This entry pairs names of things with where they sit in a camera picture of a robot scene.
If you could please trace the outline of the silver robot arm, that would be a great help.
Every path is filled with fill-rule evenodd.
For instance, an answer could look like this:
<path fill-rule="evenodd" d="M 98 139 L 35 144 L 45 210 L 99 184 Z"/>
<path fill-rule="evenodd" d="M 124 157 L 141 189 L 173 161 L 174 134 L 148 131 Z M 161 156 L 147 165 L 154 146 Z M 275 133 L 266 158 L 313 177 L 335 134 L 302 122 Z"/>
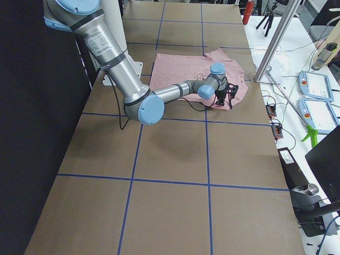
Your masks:
<path fill-rule="evenodd" d="M 127 54 L 105 23 L 105 11 L 100 1 L 44 1 L 46 26 L 80 36 L 101 69 L 123 94 L 124 112 L 129 119 L 144 125 L 157 123 L 164 114 L 165 104 L 197 94 L 202 99 L 217 97 L 223 105 L 231 92 L 225 67 L 215 63 L 204 80 L 187 80 L 152 91 L 136 74 Z"/>

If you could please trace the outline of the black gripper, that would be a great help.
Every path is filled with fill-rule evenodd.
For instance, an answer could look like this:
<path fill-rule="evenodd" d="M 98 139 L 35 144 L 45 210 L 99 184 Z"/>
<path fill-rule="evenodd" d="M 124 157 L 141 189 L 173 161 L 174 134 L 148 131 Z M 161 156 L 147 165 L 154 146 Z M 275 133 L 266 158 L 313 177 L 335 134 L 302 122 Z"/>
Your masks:
<path fill-rule="evenodd" d="M 223 85 L 223 86 L 218 87 L 218 89 L 215 91 L 215 95 L 217 97 L 216 105 L 221 105 L 221 106 L 225 105 L 224 100 L 228 92 L 229 92 L 229 85 Z"/>

